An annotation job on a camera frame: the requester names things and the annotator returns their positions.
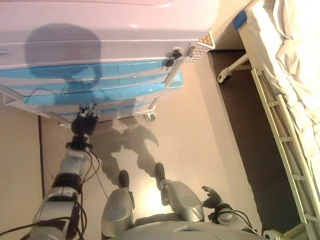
bed rail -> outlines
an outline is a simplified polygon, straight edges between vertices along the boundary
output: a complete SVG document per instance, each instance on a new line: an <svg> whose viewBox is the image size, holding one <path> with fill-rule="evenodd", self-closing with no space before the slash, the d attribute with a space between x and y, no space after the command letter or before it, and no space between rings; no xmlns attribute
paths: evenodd
<svg viewBox="0 0 320 240"><path fill-rule="evenodd" d="M309 240L318 240L320 201L286 103L281 94L273 94L262 71L254 68L251 74L281 155L300 221L304 225L304 228L298 229L306 231ZM294 239L291 231L283 236Z"/></svg>

mattress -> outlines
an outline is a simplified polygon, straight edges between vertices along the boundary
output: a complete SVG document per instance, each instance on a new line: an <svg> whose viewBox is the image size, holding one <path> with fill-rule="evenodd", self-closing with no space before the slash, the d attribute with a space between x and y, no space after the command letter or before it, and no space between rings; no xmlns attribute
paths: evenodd
<svg viewBox="0 0 320 240"><path fill-rule="evenodd" d="M256 44L263 71L275 94L282 94L292 117L300 145L313 176L320 189L320 150L315 137L314 124L298 85L290 72L279 61L279 52L285 37L277 30L274 21L274 4L269 1L255 1L245 9L246 23Z"/></svg>

wire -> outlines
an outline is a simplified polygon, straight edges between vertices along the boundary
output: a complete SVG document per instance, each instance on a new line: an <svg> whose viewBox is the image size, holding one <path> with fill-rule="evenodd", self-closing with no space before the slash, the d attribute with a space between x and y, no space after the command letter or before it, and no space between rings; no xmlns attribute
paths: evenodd
<svg viewBox="0 0 320 240"><path fill-rule="evenodd" d="M97 155L96 155L93 151L92 151L91 153L94 155L95 159L97 160L97 162L98 162L98 169L99 169L99 168L100 168L99 158L97 157ZM104 186L102 185L102 182L101 182L101 180L100 180L100 178L99 178L98 173L96 173L95 175L96 175L96 178L98 179L98 182L99 182L99 184L100 184L100 187L101 187L101 189L102 189L102 191L103 191L103 193L104 193L104 195L105 195L105 198L108 199L108 195L107 195L107 193L106 193L106 191L105 191Z"/></svg>
<svg viewBox="0 0 320 240"><path fill-rule="evenodd" d="M7 231L1 232L0 233L0 237L4 236L6 234L9 234L9 233L15 232L15 231L22 230L22 229L27 229L27 228L31 228L31 227L35 227L35 226L39 226L39 225L43 225L43 224L48 224L48 223L51 223L51 222L57 222L57 221L60 221L60 220L69 220L69 221L71 221L71 217L68 217L68 216L57 217L57 218L52 218L52 219L48 219L48 220L38 221L38 222L35 222L35 223L32 223L32 224L28 224L28 225L24 225L24 226L18 226L18 227L9 229ZM74 226L74 227L75 227L75 230L78 233L80 239L84 240L84 237L81 234L81 232L79 230L79 227L78 226Z"/></svg>
<svg viewBox="0 0 320 240"><path fill-rule="evenodd" d="M85 221L84 228L82 229L82 235L84 235L84 234L85 234L85 231L86 231L86 229L87 229L88 217L87 217L86 211L85 211L85 209L83 208L82 204L80 205L80 208L81 208L81 214L84 215L84 221Z"/></svg>
<svg viewBox="0 0 320 240"><path fill-rule="evenodd" d="M85 175L84 175L84 177L83 177L82 185L87 181L87 180L86 180L86 177L87 177L87 175L89 174L91 168L93 167L93 159L92 159L91 154L90 154L89 152L87 152L87 151L85 151L85 152L86 152L86 154L88 154L89 157L90 157L90 167L89 167L88 171L85 173Z"/></svg>
<svg viewBox="0 0 320 240"><path fill-rule="evenodd" d="M245 218L243 216L241 216L239 213L235 212L235 211L221 211L218 213L218 215L216 216L217 218L221 215L221 214L235 214L237 215L239 218L241 218L251 229L253 229L253 227L251 226L251 224L249 224L247 222L247 220L245 220Z"/></svg>
<svg viewBox="0 0 320 240"><path fill-rule="evenodd" d="M87 151L85 151L85 152L90 156L91 165L90 165L90 168L89 168L88 172L85 174L85 176L84 176L84 178L83 178L82 185L83 185L84 183L86 183L87 181L89 181L90 179L92 179L92 178L97 174L97 172L98 172L98 170L99 170L99 168L100 168L100 162L99 162L99 160L97 160L97 161L98 161L98 169L96 169L96 168L94 167L94 165L93 165L93 158L92 158L91 154L90 154L89 152L87 152ZM93 173L92 175L90 175L88 178L86 178L86 176L88 175L89 171L91 170L91 167L93 167L94 173Z"/></svg>
<svg viewBox="0 0 320 240"><path fill-rule="evenodd" d="M233 210L233 211L234 211L234 212L237 212L237 213L243 214L243 215L246 217L246 219L248 220L249 226L253 229L253 227L252 227L252 225L251 225L251 222L250 222L248 216L247 216L243 211L239 211L239 210Z"/></svg>
<svg viewBox="0 0 320 240"><path fill-rule="evenodd" d="M48 91L48 92L51 92L52 94L54 94L55 96L57 96L58 94L55 93L54 91L50 90L50 89L47 89L47 88L44 88L44 87L37 87L35 89L32 90L32 92L30 93L30 95L28 97L26 97L26 100L25 100L25 104L28 104L29 102L29 99L33 96L33 94L38 91L38 90L45 90L45 91Z"/></svg>
<svg viewBox="0 0 320 240"><path fill-rule="evenodd" d="M85 226L84 226L84 212L82 211L82 209L84 209L83 208L83 199L84 199L84 197L83 197L83 192L82 192L82 186L81 186L81 200L80 200L80 209L81 209L81 214L80 214L80 220L81 220L81 234L82 235L84 235L84 233L85 233Z"/></svg>

tiled floor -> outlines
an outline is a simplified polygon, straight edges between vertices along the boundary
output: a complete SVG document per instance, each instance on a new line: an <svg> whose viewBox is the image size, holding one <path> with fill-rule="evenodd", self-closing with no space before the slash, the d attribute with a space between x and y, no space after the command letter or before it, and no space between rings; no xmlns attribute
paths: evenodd
<svg viewBox="0 0 320 240"><path fill-rule="evenodd" d="M211 65L207 55L194 65L183 65L185 85L157 104L155 121L138 116L100 123L90 139L102 161L98 175L109 196L117 188L117 172L128 171L135 219L170 213L171 209L161 204L153 178L155 163L161 162L168 179L184 182L202 201L207 195L201 186L211 186L225 202L247 213L260 230L254 196ZM71 132L54 120L42 120L46 189L71 137ZM96 177L85 184L83 192L88 215L85 238L99 239L106 197Z"/></svg>

white bed sheet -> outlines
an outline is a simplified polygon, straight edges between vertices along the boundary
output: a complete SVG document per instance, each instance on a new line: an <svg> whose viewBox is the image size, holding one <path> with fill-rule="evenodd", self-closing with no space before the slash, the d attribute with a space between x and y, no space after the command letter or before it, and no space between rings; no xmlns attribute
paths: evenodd
<svg viewBox="0 0 320 240"><path fill-rule="evenodd" d="M293 120L300 144L313 176L320 198L320 149L318 147L313 122L306 111L306 105L297 94L297 84L292 75L284 71L277 59L284 46L285 38L277 31L273 21L273 4L263 0L255 1L246 9L247 24L254 43L259 49L263 71L275 93L281 93Z"/></svg>
<svg viewBox="0 0 320 240"><path fill-rule="evenodd" d="M320 147L320 30L314 27L320 21L319 14L313 12L318 7L318 1L276 0L273 16L275 22L283 23L283 27L276 24L276 29L285 37L276 59L291 76L291 85L312 120Z"/></svg>

